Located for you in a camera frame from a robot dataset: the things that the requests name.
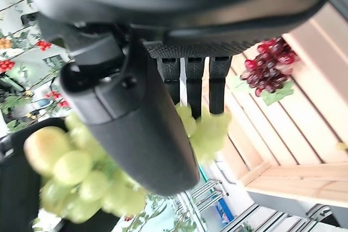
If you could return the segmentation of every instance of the artificial grape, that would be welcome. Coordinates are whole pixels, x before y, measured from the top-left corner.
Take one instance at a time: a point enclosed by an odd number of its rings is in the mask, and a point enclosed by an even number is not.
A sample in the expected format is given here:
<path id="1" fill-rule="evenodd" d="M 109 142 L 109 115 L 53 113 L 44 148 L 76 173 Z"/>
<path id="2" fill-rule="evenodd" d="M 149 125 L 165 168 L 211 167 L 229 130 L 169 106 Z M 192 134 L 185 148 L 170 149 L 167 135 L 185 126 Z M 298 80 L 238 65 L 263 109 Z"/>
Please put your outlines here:
<path id="1" fill-rule="evenodd" d="M 266 78 L 266 79 L 270 78 L 271 77 L 270 71 L 269 70 L 265 70 L 263 72 L 263 77 Z"/>
<path id="2" fill-rule="evenodd" d="M 79 119 L 79 117 L 77 116 L 75 112 L 72 112 L 68 116 L 66 116 L 64 119 L 64 123 L 65 123 L 65 126 L 68 128 L 68 130 L 74 130 L 74 128 L 77 128 L 83 125 L 82 121 Z"/>
<path id="3" fill-rule="evenodd" d="M 79 195 L 85 201 L 95 201 L 104 196 L 109 187 L 108 178 L 101 171 L 92 171 L 81 182 Z"/>
<path id="4" fill-rule="evenodd" d="M 263 90 L 264 90 L 264 88 L 256 88 L 256 90 L 255 90 L 255 95 L 257 96 L 257 97 L 260 97 L 260 95 L 261 95 L 261 93 L 263 92 Z"/>
<path id="5" fill-rule="evenodd" d="M 284 46 L 283 46 L 283 51 L 285 53 L 289 53 L 291 52 L 291 47 L 286 43 Z"/>
<path id="6" fill-rule="evenodd" d="M 192 116 L 191 107 L 182 106 L 180 103 L 175 105 L 176 112 L 179 114 L 180 118 Z"/>
<path id="7" fill-rule="evenodd" d="M 253 84 L 250 84 L 250 85 L 249 85 L 250 88 L 255 88 L 255 87 L 257 87 L 257 86 L 258 86 L 258 83 L 253 83 Z"/>
<path id="8" fill-rule="evenodd" d="M 266 84 L 265 89 L 270 93 L 275 93 L 276 91 L 276 88 L 271 83 Z"/>
<path id="9" fill-rule="evenodd" d="M 250 76 L 251 72 L 249 70 L 245 70 L 243 73 L 240 75 L 241 80 L 246 80 Z"/>
<path id="10" fill-rule="evenodd" d="M 264 67 L 266 65 L 266 59 L 264 58 L 257 58 L 256 64 L 259 68 Z"/>
<path id="11" fill-rule="evenodd" d="M 273 84 L 273 86 L 274 86 L 274 88 L 275 89 L 281 89 L 281 88 L 283 88 L 283 84 L 282 83 L 280 83 L 280 82 L 278 82 L 278 81 L 276 81 L 276 82 L 274 82 L 274 83 L 272 83 Z"/>
<path id="12" fill-rule="evenodd" d="M 246 80 L 248 84 L 252 84 L 252 85 L 255 85 L 258 83 L 259 79 L 262 77 L 261 74 L 256 74 L 256 71 L 255 73 L 251 74 L 248 79 Z"/>
<path id="13" fill-rule="evenodd" d="M 266 84 L 267 84 L 267 79 L 266 79 L 266 78 L 263 78 L 263 79 L 261 79 L 261 80 L 259 81 L 258 87 L 261 88 L 261 89 L 265 89 Z"/>
<path id="14" fill-rule="evenodd" d="M 279 44 L 281 44 L 281 45 L 284 45 L 286 42 L 285 42 L 285 40 L 284 40 L 282 37 L 278 37 L 278 38 L 276 39 L 276 43 L 279 43 Z"/>
<path id="15" fill-rule="evenodd" d="M 139 191 L 134 191 L 129 187 L 125 189 L 125 202 L 116 206 L 112 213 L 115 216 L 121 217 L 123 215 L 138 215 L 146 205 L 146 195 Z"/>
<path id="16" fill-rule="evenodd" d="M 196 130 L 196 120 L 192 116 L 182 117 L 181 121 L 184 125 L 187 137 L 190 137 Z"/>
<path id="17" fill-rule="evenodd" d="M 272 55 L 270 53 L 263 53 L 263 54 L 258 54 L 255 59 L 265 59 L 269 60 L 272 58 Z"/>
<path id="18" fill-rule="evenodd" d="M 280 72 L 277 69 L 275 69 L 275 68 L 270 68 L 269 72 L 270 72 L 270 77 L 271 78 L 276 77 L 276 76 L 278 76 L 280 74 Z"/>
<path id="19" fill-rule="evenodd" d="M 64 185 L 76 185 L 84 180 L 92 169 L 92 158 L 85 151 L 71 151 L 54 165 L 53 174 Z"/>
<path id="20" fill-rule="evenodd" d="M 271 47 L 271 52 L 273 55 L 279 55 L 283 52 L 283 45 L 280 43 L 276 43 Z"/>
<path id="21" fill-rule="evenodd" d="M 296 52 L 295 52 L 295 51 L 293 51 L 293 50 L 290 50 L 290 51 L 289 51 L 289 56 L 293 57 L 293 58 L 294 58 L 294 60 L 295 60 L 295 62 L 300 61 L 299 56 L 298 56 L 298 55 L 296 54 Z"/>
<path id="22" fill-rule="evenodd" d="M 283 75 L 283 74 L 280 74 L 280 75 L 274 77 L 274 81 L 277 81 L 277 82 L 280 82 L 280 83 L 285 82 L 287 80 L 288 80 L 288 77 Z"/>
<path id="23" fill-rule="evenodd" d="M 41 206 L 48 212 L 61 215 L 64 208 L 63 201 L 70 194 L 72 186 L 64 186 L 54 179 L 50 179 L 40 190 Z"/>
<path id="24" fill-rule="evenodd" d="M 274 46 L 276 44 L 276 39 L 273 38 L 273 39 L 264 41 L 264 43 L 268 46 Z"/>
<path id="25" fill-rule="evenodd" d="M 259 51 L 260 54 L 269 53 L 270 48 L 268 45 L 262 44 L 257 47 L 257 51 Z"/>
<path id="26" fill-rule="evenodd" d="M 42 176 L 52 175 L 56 162 L 71 150 L 65 132 L 53 126 L 37 130 L 24 143 L 29 164 Z"/>
<path id="27" fill-rule="evenodd" d="M 66 198 L 66 209 L 63 211 L 71 222 L 81 224 L 89 220 L 100 208 L 99 200 L 87 202 L 82 200 L 76 193 Z"/>
<path id="28" fill-rule="evenodd" d="M 111 213 L 116 208 L 122 206 L 125 201 L 126 184 L 124 182 L 114 180 L 113 184 L 101 200 L 102 209 L 107 213 Z"/>
<path id="29" fill-rule="evenodd" d="M 294 57 L 292 55 L 287 54 L 287 53 L 282 53 L 282 54 L 278 55 L 277 60 L 285 65 L 293 64 L 295 62 Z"/>
<path id="30" fill-rule="evenodd" d="M 272 60 L 269 60 L 267 63 L 266 63 L 266 67 L 267 68 L 273 68 L 277 65 L 277 61 L 275 59 L 272 59 Z"/>
<path id="31" fill-rule="evenodd" d="M 82 149 L 90 154 L 93 161 L 102 159 L 106 152 L 100 143 L 92 136 L 89 129 L 81 124 L 69 132 L 69 136 L 73 145 L 78 149 Z"/>
<path id="32" fill-rule="evenodd" d="M 244 62 L 244 65 L 248 70 L 251 70 L 251 71 L 257 69 L 257 64 L 255 60 L 246 59 Z"/>

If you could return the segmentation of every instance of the red grape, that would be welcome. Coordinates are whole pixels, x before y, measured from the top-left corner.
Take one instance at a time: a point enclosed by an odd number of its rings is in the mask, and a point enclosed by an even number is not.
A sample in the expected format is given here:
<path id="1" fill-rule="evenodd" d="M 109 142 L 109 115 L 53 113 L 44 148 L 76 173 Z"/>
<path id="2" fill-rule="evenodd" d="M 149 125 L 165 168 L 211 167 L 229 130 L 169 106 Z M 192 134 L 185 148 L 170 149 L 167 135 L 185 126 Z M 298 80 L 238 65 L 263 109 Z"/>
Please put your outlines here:
<path id="1" fill-rule="evenodd" d="M 266 79 L 270 78 L 271 77 L 270 71 L 269 70 L 265 70 L 263 72 L 263 77 L 266 78 Z"/>
<path id="2" fill-rule="evenodd" d="M 240 75 L 241 80 L 246 80 L 250 76 L 251 72 L 249 70 L 245 70 L 243 73 Z"/>
<path id="3" fill-rule="evenodd" d="M 256 64 L 258 67 L 264 67 L 266 65 L 266 59 L 264 58 L 257 58 Z"/>
<path id="4" fill-rule="evenodd" d="M 286 43 L 286 44 L 283 46 L 283 50 L 284 50 L 284 52 L 289 53 L 289 52 L 291 51 L 291 47 Z"/>
<path id="5" fill-rule="evenodd" d="M 276 88 L 274 87 L 274 85 L 269 83 L 269 84 L 266 84 L 266 90 L 270 93 L 275 93 Z"/>
<path id="6" fill-rule="evenodd" d="M 268 46 L 274 46 L 276 44 L 276 40 L 275 39 L 267 40 L 267 41 L 264 41 L 264 44 Z"/>
<path id="7" fill-rule="evenodd" d="M 284 85 L 276 81 L 275 83 L 273 83 L 273 86 L 275 89 L 281 89 Z"/>
<path id="8" fill-rule="evenodd" d="M 272 59 L 272 60 L 270 60 L 270 61 L 268 61 L 268 62 L 266 63 L 266 67 L 267 67 L 267 68 L 273 68 L 273 67 L 276 66 L 276 64 L 277 64 L 277 61 L 276 61 L 275 59 Z"/>
<path id="9" fill-rule="evenodd" d="M 263 58 L 265 60 L 269 60 L 272 58 L 272 55 L 270 53 L 263 53 L 263 54 L 258 54 L 256 56 L 256 59 L 260 59 L 260 58 Z"/>
<path id="10" fill-rule="evenodd" d="M 263 92 L 264 88 L 257 87 L 255 90 L 255 95 L 257 97 L 260 97 L 261 93 Z"/>
<path id="11" fill-rule="evenodd" d="M 285 42 L 285 40 L 282 37 L 278 37 L 276 39 L 276 43 L 279 43 L 280 45 L 284 45 L 286 42 Z"/>
<path id="12" fill-rule="evenodd" d="M 283 45 L 280 43 L 276 43 L 274 46 L 271 47 L 271 52 L 274 55 L 279 55 L 283 52 Z"/>
<path id="13" fill-rule="evenodd" d="M 259 81 L 258 86 L 259 86 L 259 88 L 261 88 L 261 89 L 265 89 L 266 84 L 267 84 L 267 79 L 266 79 L 266 78 L 262 78 L 262 79 Z"/>
<path id="14" fill-rule="evenodd" d="M 262 45 L 259 45 L 257 47 L 257 51 L 259 51 L 260 54 L 269 53 L 270 52 L 270 48 L 269 48 L 268 45 L 263 43 Z"/>
<path id="15" fill-rule="evenodd" d="M 275 68 L 270 68 L 269 72 L 270 72 L 270 77 L 272 78 L 280 74 L 280 72 Z"/>
<path id="16" fill-rule="evenodd" d="M 293 57 L 293 58 L 294 58 L 294 60 L 295 60 L 295 62 L 300 61 L 299 56 L 298 56 L 298 55 L 296 54 L 296 52 L 295 52 L 295 51 L 293 51 L 293 50 L 289 51 L 289 56 Z"/>
<path id="17" fill-rule="evenodd" d="M 282 53 L 279 56 L 277 56 L 277 60 L 282 64 L 286 65 L 290 65 L 295 62 L 294 56 L 287 53 Z"/>
<path id="18" fill-rule="evenodd" d="M 285 75 L 282 75 L 282 74 L 274 77 L 274 81 L 277 81 L 277 82 L 280 82 L 280 83 L 282 83 L 282 82 L 284 82 L 286 80 L 288 80 L 288 77 L 285 76 Z"/>
<path id="19" fill-rule="evenodd" d="M 253 70 L 256 70 L 257 69 L 257 64 L 256 64 L 256 61 L 255 60 L 249 60 L 249 59 L 246 59 L 245 62 L 245 67 L 251 71 Z"/>

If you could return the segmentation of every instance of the grape leaf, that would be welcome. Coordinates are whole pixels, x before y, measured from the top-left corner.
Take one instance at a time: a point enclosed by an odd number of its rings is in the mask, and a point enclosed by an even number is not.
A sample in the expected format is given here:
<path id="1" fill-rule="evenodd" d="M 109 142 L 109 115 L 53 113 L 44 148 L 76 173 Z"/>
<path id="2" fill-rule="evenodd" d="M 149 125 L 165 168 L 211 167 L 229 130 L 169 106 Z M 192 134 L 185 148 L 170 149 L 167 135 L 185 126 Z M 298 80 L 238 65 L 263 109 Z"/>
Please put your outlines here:
<path id="1" fill-rule="evenodd" d="M 267 106 L 279 102 L 284 97 L 294 93 L 294 90 L 291 89 L 293 84 L 293 82 L 288 81 L 284 84 L 283 88 L 277 89 L 275 93 L 270 93 L 265 90 L 261 93 L 261 97 Z"/>
<path id="2" fill-rule="evenodd" d="M 231 85 L 228 87 L 234 92 L 253 92 L 253 90 L 249 87 L 249 84 L 246 81 L 241 80 L 239 76 L 234 76 Z"/>

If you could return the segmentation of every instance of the green leaf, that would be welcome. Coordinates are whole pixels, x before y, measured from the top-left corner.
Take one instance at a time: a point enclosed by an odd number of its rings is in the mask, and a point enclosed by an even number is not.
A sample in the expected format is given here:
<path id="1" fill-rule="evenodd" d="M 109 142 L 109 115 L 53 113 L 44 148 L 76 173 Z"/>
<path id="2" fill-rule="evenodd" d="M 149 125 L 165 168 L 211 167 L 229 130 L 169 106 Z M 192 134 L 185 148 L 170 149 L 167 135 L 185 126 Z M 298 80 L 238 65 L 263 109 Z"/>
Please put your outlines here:
<path id="1" fill-rule="evenodd" d="M 265 102 L 267 106 L 279 102 L 281 99 L 288 95 L 292 95 L 294 90 L 291 89 L 293 87 L 292 82 L 286 82 L 284 87 L 281 89 L 277 89 L 275 93 L 269 93 L 266 90 L 261 93 L 261 98 Z"/>
<path id="2" fill-rule="evenodd" d="M 21 35 L 20 35 L 20 39 L 22 40 L 25 40 L 27 39 L 28 37 L 28 34 L 29 34 L 29 31 L 26 31 L 26 32 L 22 32 Z"/>
<path id="3" fill-rule="evenodd" d="M 231 85 L 228 87 L 234 92 L 253 92 L 253 90 L 249 87 L 249 84 L 246 81 L 241 80 L 239 76 L 234 76 Z"/>
<path id="4" fill-rule="evenodd" d="M 17 122 L 17 120 L 10 121 L 10 122 L 7 124 L 7 128 L 9 128 L 10 130 L 12 130 L 12 129 L 16 126 L 16 122 Z"/>
<path id="5" fill-rule="evenodd" d="M 164 210 L 167 208 L 167 205 L 165 205 L 160 211 L 155 211 L 152 215 L 151 215 L 151 218 L 155 218 L 155 217 L 158 217 L 159 215 L 161 215 Z"/>
<path id="6" fill-rule="evenodd" d="M 132 224 L 132 229 L 137 229 L 138 227 L 140 227 L 142 225 L 142 221 L 140 221 L 139 219 L 137 219 L 136 221 L 133 222 Z"/>

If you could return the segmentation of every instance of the green grape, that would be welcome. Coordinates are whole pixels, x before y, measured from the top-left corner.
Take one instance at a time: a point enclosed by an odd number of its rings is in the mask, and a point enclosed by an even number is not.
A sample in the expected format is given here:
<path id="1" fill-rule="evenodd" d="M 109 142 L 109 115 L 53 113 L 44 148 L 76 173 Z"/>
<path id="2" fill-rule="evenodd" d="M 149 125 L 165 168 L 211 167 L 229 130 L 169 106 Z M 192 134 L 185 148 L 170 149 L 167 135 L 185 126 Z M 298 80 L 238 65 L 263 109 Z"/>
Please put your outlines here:
<path id="1" fill-rule="evenodd" d="M 92 158 L 85 151 L 72 151 L 63 155 L 54 165 L 53 174 L 65 185 L 76 185 L 84 180 L 92 169 Z"/>
<path id="2" fill-rule="evenodd" d="M 131 176 L 129 176 L 121 168 L 116 169 L 113 178 L 115 181 L 124 182 L 130 187 L 139 186 L 139 183 L 137 183 Z"/>
<path id="3" fill-rule="evenodd" d="M 192 116 L 188 116 L 181 118 L 181 121 L 184 125 L 187 136 L 190 137 L 196 130 L 195 119 Z"/>
<path id="4" fill-rule="evenodd" d="M 81 224 L 89 220 L 100 208 L 99 200 L 84 201 L 75 193 L 65 199 L 65 209 L 61 213 L 71 222 Z"/>
<path id="5" fill-rule="evenodd" d="M 112 213 L 116 208 L 125 204 L 126 191 L 127 187 L 124 180 L 115 180 L 101 200 L 102 209 L 107 213 Z"/>
<path id="6" fill-rule="evenodd" d="M 64 186 L 57 183 L 54 179 L 50 179 L 40 190 L 41 206 L 48 212 L 60 215 L 62 211 L 63 201 L 71 192 L 71 186 Z"/>
<path id="7" fill-rule="evenodd" d="M 31 167 L 42 176 L 50 176 L 60 157 L 71 151 L 65 132 L 58 127 L 44 127 L 29 136 L 24 153 Z"/>
<path id="8" fill-rule="evenodd" d="M 72 143 L 78 148 L 87 151 L 93 161 L 101 160 L 105 157 L 105 150 L 99 142 L 92 136 L 86 126 L 74 128 L 70 133 Z"/>
<path id="9" fill-rule="evenodd" d="M 191 115 L 191 107 L 189 106 L 181 106 L 180 103 L 175 105 L 175 109 L 179 114 L 180 118 L 190 117 Z"/>
<path id="10" fill-rule="evenodd" d="M 74 130 L 75 128 L 83 125 L 82 121 L 79 119 L 75 112 L 72 112 L 68 116 L 66 116 L 64 123 L 68 130 Z"/>
<path id="11" fill-rule="evenodd" d="M 143 211 L 145 205 L 146 195 L 127 187 L 125 190 L 125 202 L 114 206 L 112 213 L 118 217 L 122 215 L 138 215 Z"/>
<path id="12" fill-rule="evenodd" d="M 109 187 L 107 177 L 101 171 L 92 171 L 82 181 L 79 195 L 85 201 L 96 201 L 106 193 Z"/>

